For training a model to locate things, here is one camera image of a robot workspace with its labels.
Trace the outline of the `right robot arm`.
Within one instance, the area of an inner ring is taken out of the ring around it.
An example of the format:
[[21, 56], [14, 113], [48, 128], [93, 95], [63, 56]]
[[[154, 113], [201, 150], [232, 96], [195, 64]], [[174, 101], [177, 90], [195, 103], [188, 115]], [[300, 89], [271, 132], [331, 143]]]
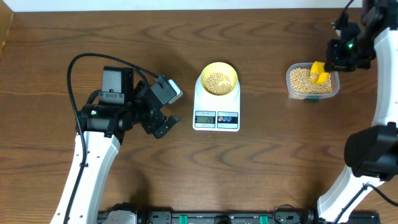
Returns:
[[367, 70], [377, 60], [377, 101], [371, 127], [352, 134], [345, 144], [345, 166], [317, 200], [314, 223], [347, 223], [371, 191], [389, 204], [379, 186], [397, 175], [397, 0], [363, 1], [361, 23], [346, 11], [333, 22], [338, 39], [328, 43], [328, 72]]

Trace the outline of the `yellow measuring scoop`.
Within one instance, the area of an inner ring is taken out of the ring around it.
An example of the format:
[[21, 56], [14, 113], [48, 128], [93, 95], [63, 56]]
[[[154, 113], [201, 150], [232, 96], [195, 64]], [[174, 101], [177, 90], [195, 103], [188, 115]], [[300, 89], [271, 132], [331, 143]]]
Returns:
[[330, 73], [325, 71], [325, 63], [315, 61], [310, 69], [310, 80], [313, 84], [322, 85], [330, 77]]

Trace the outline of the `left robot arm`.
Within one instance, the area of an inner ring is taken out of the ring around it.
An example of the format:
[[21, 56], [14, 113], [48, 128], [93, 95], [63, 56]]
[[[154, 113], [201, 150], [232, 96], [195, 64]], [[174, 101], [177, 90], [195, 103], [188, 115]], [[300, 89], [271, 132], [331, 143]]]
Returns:
[[77, 135], [72, 166], [52, 223], [96, 223], [109, 170], [124, 134], [140, 124], [160, 139], [180, 117], [166, 117], [161, 107], [182, 96], [181, 89], [163, 75], [150, 86], [134, 83], [139, 70], [104, 67], [103, 85], [77, 112]]

